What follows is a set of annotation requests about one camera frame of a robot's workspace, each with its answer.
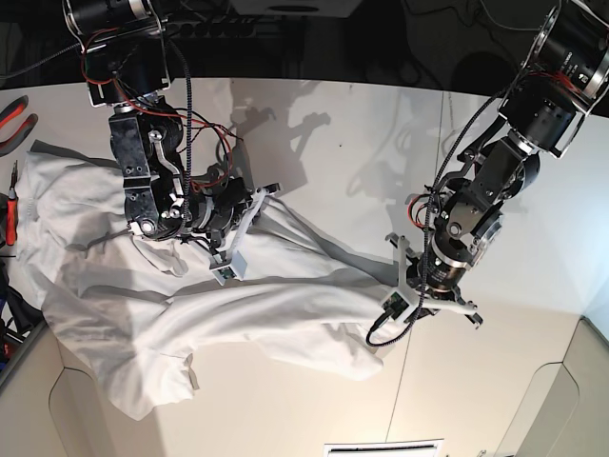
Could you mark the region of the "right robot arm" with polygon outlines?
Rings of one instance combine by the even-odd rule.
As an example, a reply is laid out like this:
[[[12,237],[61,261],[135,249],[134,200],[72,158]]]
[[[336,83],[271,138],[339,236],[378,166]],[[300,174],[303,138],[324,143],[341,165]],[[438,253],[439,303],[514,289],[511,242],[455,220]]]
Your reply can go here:
[[[110,148],[123,174],[129,230],[152,241],[192,243],[211,256],[213,270],[238,275],[246,265],[240,245],[279,185],[255,189],[235,170],[239,138],[194,112],[188,67],[186,107],[167,102],[167,52],[177,47],[157,2],[65,1],[62,7],[81,45],[90,102],[113,109]]]

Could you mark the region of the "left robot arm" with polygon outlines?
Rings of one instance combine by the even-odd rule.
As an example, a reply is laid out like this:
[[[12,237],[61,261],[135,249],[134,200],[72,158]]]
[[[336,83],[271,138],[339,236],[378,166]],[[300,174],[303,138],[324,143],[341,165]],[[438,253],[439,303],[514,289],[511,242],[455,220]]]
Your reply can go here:
[[[398,285],[382,302],[373,324],[389,320],[411,327],[446,309],[480,326],[476,305],[462,298],[459,282],[475,267],[501,230],[503,203],[526,189],[540,172],[540,154],[568,150],[583,121],[608,92],[608,4],[562,1],[545,22],[514,80],[491,96],[498,115],[463,151],[450,149],[462,167],[441,166],[431,186],[413,198],[423,220],[422,252],[395,233]]]

